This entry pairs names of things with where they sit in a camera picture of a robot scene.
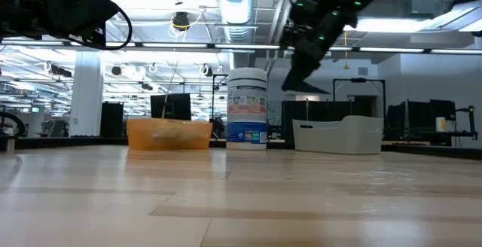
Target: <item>white plastic basket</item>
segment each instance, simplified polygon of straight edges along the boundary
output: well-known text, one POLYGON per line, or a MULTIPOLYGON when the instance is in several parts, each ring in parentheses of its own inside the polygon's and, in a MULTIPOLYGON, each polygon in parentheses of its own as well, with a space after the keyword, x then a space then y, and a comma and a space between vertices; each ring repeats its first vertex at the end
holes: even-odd
POLYGON ((383 119, 347 116, 341 122, 293 120, 294 146, 299 151, 335 154, 379 154, 383 119))

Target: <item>orange plastic container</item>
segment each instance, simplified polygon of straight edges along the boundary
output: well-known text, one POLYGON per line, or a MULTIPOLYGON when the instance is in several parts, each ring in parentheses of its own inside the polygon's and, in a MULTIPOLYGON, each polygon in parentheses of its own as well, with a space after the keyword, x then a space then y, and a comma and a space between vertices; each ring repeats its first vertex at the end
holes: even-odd
POLYGON ((127 121, 129 147, 140 151, 208 149, 212 123, 172 119, 127 121))

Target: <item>blue label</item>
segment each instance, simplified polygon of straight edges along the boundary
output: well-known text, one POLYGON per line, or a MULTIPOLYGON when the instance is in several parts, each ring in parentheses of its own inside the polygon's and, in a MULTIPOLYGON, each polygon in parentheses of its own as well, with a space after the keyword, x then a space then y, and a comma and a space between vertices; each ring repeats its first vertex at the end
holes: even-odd
POLYGON ((266 143, 266 123, 235 122, 227 124, 228 142, 266 143))

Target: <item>ceiling pipe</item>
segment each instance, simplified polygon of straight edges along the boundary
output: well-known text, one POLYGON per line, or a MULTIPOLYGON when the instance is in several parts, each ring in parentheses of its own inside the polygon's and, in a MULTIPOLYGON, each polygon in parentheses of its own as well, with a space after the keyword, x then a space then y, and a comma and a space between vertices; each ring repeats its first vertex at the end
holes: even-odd
MULTIPOLYGON (((253 18, 254 0, 219 0, 221 17, 227 25, 245 25, 253 18)), ((229 43, 245 44, 254 40, 253 28, 249 27, 224 27, 224 33, 229 43)), ((254 67, 255 56, 250 53, 233 53, 230 56, 230 66, 234 68, 254 67)))

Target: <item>wooden floor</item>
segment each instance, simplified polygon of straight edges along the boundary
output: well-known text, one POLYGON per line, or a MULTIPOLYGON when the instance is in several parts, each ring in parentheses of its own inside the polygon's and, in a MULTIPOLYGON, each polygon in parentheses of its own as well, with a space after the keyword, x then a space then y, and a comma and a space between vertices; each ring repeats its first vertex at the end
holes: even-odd
POLYGON ((482 246, 482 163, 384 152, 0 156, 1 247, 482 246))

